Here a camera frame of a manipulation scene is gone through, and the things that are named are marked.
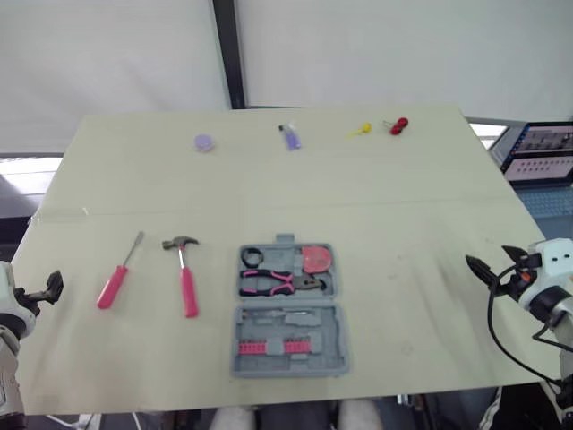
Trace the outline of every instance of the pliers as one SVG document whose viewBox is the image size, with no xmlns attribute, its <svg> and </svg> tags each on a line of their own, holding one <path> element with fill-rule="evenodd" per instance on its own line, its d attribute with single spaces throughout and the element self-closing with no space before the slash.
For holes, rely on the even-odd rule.
<svg viewBox="0 0 573 430">
<path fill-rule="evenodd" d="M 277 285 L 270 289 L 258 290 L 255 288 L 242 288 L 239 291 L 240 296 L 256 297 L 256 296 L 275 296 L 276 294 L 284 294 L 286 296 L 294 294 L 298 289 L 325 289 L 326 285 L 319 279 L 315 279 L 310 275 L 303 274 L 302 276 L 295 276 L 290 271 L 268 271 L 265 269 L 242 271 L 241 278 L 273 278 L 274 280 L 282 280 L 284 284 Z"/>
</svg>

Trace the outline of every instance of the yellow clip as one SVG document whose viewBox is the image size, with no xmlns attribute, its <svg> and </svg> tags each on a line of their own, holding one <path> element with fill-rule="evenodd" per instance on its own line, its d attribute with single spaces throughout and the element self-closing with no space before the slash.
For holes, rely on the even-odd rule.
<svg viewBox="0 0 573 430">
<path fill-rule="evenodd" d="M 346 137 L 357 136 L 358 134 L 367 134 L 372 131 L 372 124 L 364 123 L 360 130 L 356 130 L 355 132 L 349 133 Z"/>
</svg>

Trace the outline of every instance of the white backdrop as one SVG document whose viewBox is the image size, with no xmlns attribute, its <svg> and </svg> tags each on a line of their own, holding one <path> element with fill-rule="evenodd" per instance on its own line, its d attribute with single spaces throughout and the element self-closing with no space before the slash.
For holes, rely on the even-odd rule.
<svg viewBox="0 0 573 430">
<path fill-rule="evenodd" d="M 210 0 L 0 2 L 0 154 L 63 152 L 90 113 L 228 108 Z"/>
<path fill-rule="evenodd" d="M 247 103 L 573 116 L 573 1 L 238 0 Z"/>
</svg>

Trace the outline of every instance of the pink screwdriver handle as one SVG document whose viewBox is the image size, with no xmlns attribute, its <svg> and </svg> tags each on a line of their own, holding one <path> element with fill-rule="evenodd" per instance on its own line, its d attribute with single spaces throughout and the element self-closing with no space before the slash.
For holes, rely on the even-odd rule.
<svg viewBox="0 0 573 430">
<path fill-rule="evenodd" d="M 107 280 L 104 289 L 101 290 L 101 294 L 98 297 L 97 304 L 99 309 L 108 309 L 114 303 L 115 295 L 122 286 L 125 273 L 127 273 L 127 267 L 117 266 L 115 268 L 114 274 Z"/>
<path fill-rule="evenodd" d="M 193 275 L 188 267 L 181 269 L 181 290 L 183 291 L 183 303 L 185 305 L 185 317 L 193 318 L 199 314 L 197 300 L 195 299 L 195 285 Z"/>
</svg>

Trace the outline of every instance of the monitor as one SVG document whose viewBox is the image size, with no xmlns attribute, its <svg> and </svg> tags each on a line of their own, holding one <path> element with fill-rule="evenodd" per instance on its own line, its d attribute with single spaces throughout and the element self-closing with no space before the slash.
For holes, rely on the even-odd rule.
<svg viewBox="0 0 573 430">
<path fill-rule="evenodd" d="M 573 122 L 527 124 L 501 171 L 514 187 L 573 184 Z"/>
</svg>

